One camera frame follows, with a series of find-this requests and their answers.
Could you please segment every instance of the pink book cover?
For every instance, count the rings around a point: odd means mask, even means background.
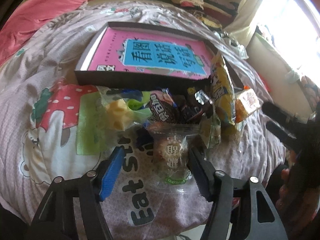
[[[212,54],[203,41],[108,28],[91,71],[142,72],[194,80],[210,75]]]

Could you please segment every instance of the curtain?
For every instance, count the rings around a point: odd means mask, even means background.
[[[254,19],[263,0],[241,0],[238,15],[225,30],[240,44],[248,46],[257,26]]]

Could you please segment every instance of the patterned bedsheet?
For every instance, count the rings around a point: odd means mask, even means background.
[[[104,154],[76,155],[80,96],[96,91],[78,86],[73,70],[95,33],[108,21],[165,25],[204,36],[220,49],[245,85],[271,100],[257,73],[213,32],[187,12],[152,1],[118,1],[83,5],[41,27],[0,68],[0,194],[30,223],[55,176],[76,178],[94,169]],[[215,168],[235,178],[257,176],[266,182],[283,163],[285,149],[265,129],[261,111],[250,118],[238,146],[224,142],[212,150]],[[115,239],[159,239],[204,223],[211,204],[199,195],[162,194],[148,188],[152,145],[135,148],[124,134],[118,145],[126,161],[102,210]],[[81,229],[79,203],[76,218]]]

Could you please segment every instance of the metal screw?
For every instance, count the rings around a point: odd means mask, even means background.
[[[62,181],[62,177],[55,177],[53,180],[55,183],[60,183]]]
[[[88,172],[87,172],[87,176],[88,176],[88,177],[94,177],[94,176],[96,176],[96,174],[97,174],[97,173],[96,173],[95,171],[88,171]]]
[[[258,183],[258,182],[259,182],[259,180],[258,180],[257,177],[250,177],[250,180],[251,180],[251,182],[253,182],[253,183]]]
[[[215,174],[218,177],[224,177],[224,175],[225,175],[225,173],[223,171],[216,171]]]

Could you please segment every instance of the blue gripper pad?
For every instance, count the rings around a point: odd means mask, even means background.
[[[99,164],[97,168],[98,180],[100,180],[101,188],[99,192],[99,201],[103,202],[107,197],[111,195],[113,187],[115,185],[116,179],[122,168],[124,161],[124,149],[121,147],[116,147],[110,158]]]

